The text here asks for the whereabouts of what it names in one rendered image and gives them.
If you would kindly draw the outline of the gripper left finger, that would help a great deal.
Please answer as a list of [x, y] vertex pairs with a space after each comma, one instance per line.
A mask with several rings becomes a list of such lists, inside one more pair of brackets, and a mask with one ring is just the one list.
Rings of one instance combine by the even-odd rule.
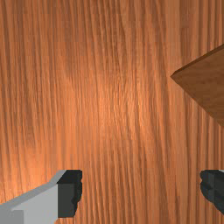
[[54, 224], [73, 218], [82, 195], [82, 171], [61, 170], [51, 180], [0, 205], [0, 224]]

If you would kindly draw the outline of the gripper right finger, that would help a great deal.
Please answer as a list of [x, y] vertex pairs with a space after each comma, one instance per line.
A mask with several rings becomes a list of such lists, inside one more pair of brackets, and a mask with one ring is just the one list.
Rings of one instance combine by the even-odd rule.
[[200, 178], [203, 196], [224, 215], [224, 170], [204, 170]]

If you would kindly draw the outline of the brown door in frame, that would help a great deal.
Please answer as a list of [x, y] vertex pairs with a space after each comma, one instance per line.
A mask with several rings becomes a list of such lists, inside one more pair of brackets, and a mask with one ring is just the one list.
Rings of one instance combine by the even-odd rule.
[[224, 44], [181, 67], [171, 78], [224, 127]]

